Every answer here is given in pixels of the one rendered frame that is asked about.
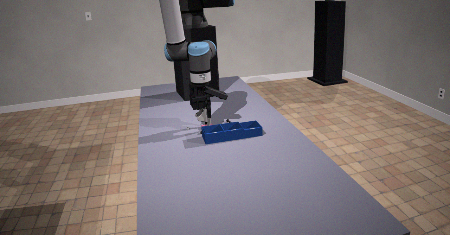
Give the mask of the blue rack of labelled bins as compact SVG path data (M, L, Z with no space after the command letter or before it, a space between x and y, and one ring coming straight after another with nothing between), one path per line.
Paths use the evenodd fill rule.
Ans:
M201 127L205 144L263 136L263 127L257 121L231 122Z

